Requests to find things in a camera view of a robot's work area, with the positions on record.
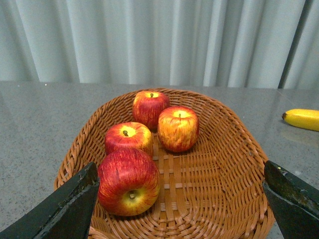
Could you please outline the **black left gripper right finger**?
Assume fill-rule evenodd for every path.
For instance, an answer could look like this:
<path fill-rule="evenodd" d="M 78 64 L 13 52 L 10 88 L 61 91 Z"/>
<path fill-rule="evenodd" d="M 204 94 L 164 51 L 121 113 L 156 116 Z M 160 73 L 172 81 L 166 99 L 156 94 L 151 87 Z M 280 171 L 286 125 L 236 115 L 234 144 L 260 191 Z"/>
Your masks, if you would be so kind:
<path fill-rule="evenodd" d="M 264 193 L 285 239 L 319 237 L 319 191 L 285 168 L 268 160 Z"/>

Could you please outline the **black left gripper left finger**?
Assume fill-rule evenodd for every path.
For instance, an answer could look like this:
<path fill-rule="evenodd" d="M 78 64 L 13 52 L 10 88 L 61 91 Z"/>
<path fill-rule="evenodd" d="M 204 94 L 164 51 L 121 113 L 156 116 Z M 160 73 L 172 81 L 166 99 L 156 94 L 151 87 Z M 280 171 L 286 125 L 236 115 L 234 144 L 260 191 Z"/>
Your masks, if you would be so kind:
<path fill-rule="evenodd" d="M 3 230 L 2 239 L 86 239 L 99 189 L 90 162 L 34 209 Z"/>

